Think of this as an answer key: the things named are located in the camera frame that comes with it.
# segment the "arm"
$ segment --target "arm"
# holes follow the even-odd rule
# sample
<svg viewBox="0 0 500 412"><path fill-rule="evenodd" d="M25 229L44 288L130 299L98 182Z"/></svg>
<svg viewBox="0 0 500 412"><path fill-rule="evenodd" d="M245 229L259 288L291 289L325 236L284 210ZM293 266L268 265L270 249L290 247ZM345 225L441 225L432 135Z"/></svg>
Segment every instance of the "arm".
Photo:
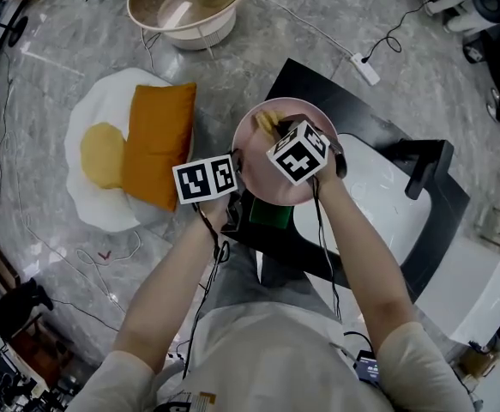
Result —
<svg viewBox="0 0 500 412"><path fill-rule="evenodd" d="M228 196L205 203L202 210L217 233L226 222ZM166 257L139 287L130 303L114 349L147 363L157 373L190 309L198 283L214 249L214 240L199 215Z"/></svg>
<svg viewBox="0 0 500 412"><path fill-rule="evenodd" d="M317 177L319 199L377 352L392 331L414 320L404 278L388 247L335 175L335 163L330 161Z"/></svg>

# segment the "power strip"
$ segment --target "power strip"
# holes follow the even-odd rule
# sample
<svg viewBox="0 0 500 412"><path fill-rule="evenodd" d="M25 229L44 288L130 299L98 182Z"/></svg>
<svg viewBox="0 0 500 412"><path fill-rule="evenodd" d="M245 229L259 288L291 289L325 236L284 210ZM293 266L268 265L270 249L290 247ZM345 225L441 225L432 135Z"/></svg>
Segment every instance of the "power strip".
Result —
<svg viewBox="0 0 500 412"><path fill-rule="evenodd" d="M351 56L351 63L354 64L356 70L358 70L359 74L364 77L368 84L375 86L381 78L376 71L373 70L373 67L371 67L368 63L362 62L362 58L362 53L355 53Z"/></svg>

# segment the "black table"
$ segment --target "black table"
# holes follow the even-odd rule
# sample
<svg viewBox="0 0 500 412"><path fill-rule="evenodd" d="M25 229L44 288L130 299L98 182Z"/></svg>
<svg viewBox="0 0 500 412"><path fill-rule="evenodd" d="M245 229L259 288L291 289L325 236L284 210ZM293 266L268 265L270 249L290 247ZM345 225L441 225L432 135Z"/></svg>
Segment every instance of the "black table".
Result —
<svg viewBox="0 0 500 412"><path fill-rule="evenodd" d="M390 160L389 149L402 139L410 140L394 124L379 118L362 100L291 59L286 61L267 99L280 97L300 98L314 104L328 115L338 134L352 134ZM411 176L415 161L392 161ZM412 300L419 297L442 261L469 201L468 195L448 174L440 180L430 177L425 189L431 196L431 213L401 266ZM228 235L283 264L331 280L323 250L299 235L293 213L286 229L255 224L250 222L253 201L253 195L246 191L242 198L244 216L240 228ZM329 258L340 270L336 273L336 283L349 288L339 255L330 252Z"/></svg>

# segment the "white t-shirt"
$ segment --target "white t-shirt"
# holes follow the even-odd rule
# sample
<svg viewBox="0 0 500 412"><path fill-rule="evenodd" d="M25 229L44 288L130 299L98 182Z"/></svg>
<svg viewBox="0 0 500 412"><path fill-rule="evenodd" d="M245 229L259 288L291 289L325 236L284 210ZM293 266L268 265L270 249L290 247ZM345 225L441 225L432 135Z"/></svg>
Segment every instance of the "white t-shirt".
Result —
<svg viewBox="0 0 500 412"><path fill-rule="evenodd" d="M190 373L174 395L150 392L154 372L110 353L68 411L474 411L421 324L393 331L377 353L381 390L358 380L337 322L261 302L213 310L198 324Z"/></svg>

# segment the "green object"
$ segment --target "green object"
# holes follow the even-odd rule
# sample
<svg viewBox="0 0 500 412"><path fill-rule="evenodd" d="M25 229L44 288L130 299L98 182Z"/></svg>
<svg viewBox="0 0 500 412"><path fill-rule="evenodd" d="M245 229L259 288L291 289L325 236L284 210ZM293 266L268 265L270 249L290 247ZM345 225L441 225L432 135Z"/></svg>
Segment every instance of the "green object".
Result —
<svg viewBox="0 0 500 412"><path fill-rule="evenodd" d="M276 206L254 198L251 206L250 222L285 229L290 221L293 206Z"/></svg>

